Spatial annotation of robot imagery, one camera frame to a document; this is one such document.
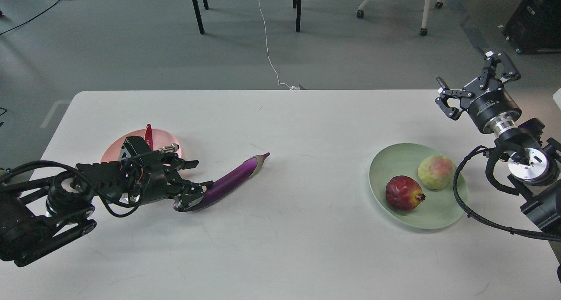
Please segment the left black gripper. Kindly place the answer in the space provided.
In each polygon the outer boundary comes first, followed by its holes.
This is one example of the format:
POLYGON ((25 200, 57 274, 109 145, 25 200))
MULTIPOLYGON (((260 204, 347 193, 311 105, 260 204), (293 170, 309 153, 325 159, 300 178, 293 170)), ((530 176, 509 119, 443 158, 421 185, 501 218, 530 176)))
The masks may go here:
POLYGON ((128 159, 128 202, 149 204, 174 199, 176 212, 195 210, 212 188, 212 180, 183 181, 179 170, 193 169, 198 160, 184 160, 178 154, 142 154, 128 159))

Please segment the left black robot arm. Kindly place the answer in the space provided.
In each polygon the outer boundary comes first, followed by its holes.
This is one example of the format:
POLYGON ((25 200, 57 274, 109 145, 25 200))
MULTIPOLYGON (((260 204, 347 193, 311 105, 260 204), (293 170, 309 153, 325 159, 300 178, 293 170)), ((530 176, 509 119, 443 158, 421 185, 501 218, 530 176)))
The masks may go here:
POLYGON ((179 157, 177 144, 151 150, 140 136, 124 139, 118 159, 71 167, 33 161, 1 176, 0 250, 3 261, 24 267, 92 232, 98 197, 112 216, 124 218, 139 206, 174 200, 179 212, 200 203, 212 181, 183 179, 180 170, 198 161, 179 157))

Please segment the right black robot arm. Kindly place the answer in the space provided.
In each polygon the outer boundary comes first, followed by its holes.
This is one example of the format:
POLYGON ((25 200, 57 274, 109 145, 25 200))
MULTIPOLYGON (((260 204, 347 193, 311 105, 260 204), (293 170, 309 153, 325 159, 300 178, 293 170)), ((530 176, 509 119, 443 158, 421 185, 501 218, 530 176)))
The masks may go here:
POLYGON ((559 243, 561 223, 560 143, 549 138, 543 144, 545 128, 538 118, 516 124, 521 109, 505 89, 507 82, 521 78, 511 58, 504 52, 483 54, 481 74, 461 89, 451 89, 441 77, 438 107, 452 120, 466 112, 482 134, 495 135, 493 148, 477 146, 455 170, 452 189, 455 200, 469 218, 489 227, 531 239, 559 243), (461 199, 458 178, 465 164, 474 156, 487 158, 485 177, 497 190, 521 195, 525 203, 521 212, 539 228, 538 231, 515 229, 497 224, 477 214, 461 199))

